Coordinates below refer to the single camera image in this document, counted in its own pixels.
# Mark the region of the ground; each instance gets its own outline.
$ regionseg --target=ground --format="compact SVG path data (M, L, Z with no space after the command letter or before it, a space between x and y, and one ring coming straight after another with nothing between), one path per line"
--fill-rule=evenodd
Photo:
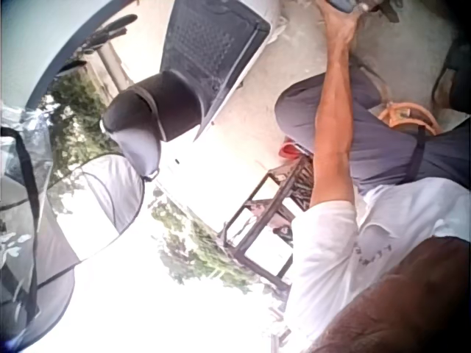
M322 19L311 0L282 0L288 26L267 46L214 125L193 143L195 131L164 146L159 181L203 221L220 230L270 168L283 133L274 116L277 97L288 86L325 70ZM117 16L139 19L128 34L113 41L129 77L138 82L159 71L166 26L173 0L140 0ZM431 86L454 36L448 21L420 0L404 0L400 23L380 13L362 23L355 53L384 77L395 101L430 107ZM456 119L442 118L445 127Z

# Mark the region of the hand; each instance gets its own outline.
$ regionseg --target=hand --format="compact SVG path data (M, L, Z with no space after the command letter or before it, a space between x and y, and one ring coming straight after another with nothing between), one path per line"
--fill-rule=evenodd
M325 20L327 46L348 46L355 35L358 19L365 12L364 4L357 5L351 13L343 13L330 5L327 0L316 0Z

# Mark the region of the sleeve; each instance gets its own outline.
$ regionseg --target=sleeve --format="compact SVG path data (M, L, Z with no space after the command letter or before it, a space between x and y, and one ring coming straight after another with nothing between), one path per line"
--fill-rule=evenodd
M358 238L356 210L347 201L318 204L292 224L292 286L286 308L291 330L315 340L342 307Z

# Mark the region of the sky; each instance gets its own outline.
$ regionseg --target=sky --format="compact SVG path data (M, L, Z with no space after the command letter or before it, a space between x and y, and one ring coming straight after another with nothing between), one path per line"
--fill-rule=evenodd
M174 283L151 238L159 223L146 204L120 239L77 266L65 315L26 352L269 352L262 336L268 299L218 280Z

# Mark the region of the white t-shirt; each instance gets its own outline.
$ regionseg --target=white t-shirt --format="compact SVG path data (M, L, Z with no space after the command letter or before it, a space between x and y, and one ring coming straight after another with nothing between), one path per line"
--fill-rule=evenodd
M365 198L358 226L347 201L318 204L294 219L291 330L316 340L361 291L425 239L470 241L470 192L441 178L380 186Z

